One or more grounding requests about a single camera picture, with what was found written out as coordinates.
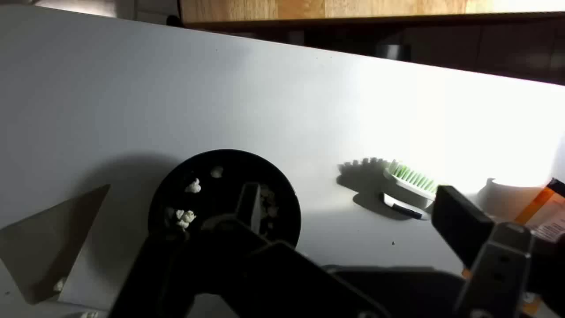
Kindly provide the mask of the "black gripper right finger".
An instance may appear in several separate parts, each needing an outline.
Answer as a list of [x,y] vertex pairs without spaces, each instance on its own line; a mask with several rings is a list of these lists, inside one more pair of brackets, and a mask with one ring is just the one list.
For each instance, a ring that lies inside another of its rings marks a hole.
[[469,273],[453,315],[519,318],[531,269],[531,232],[496,223],[452,186],[436,190],[432,227]]

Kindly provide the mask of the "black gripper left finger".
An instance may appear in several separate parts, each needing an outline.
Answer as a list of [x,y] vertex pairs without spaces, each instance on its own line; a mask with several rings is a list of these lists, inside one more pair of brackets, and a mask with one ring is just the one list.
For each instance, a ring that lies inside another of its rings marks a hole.
[[282,241],[259,237],[241,218],[257,207],[247,184],[231,214],[183,232],[151,232],[109,318],[185,318],[203,294],[238,318],[390,318],[390,312]]

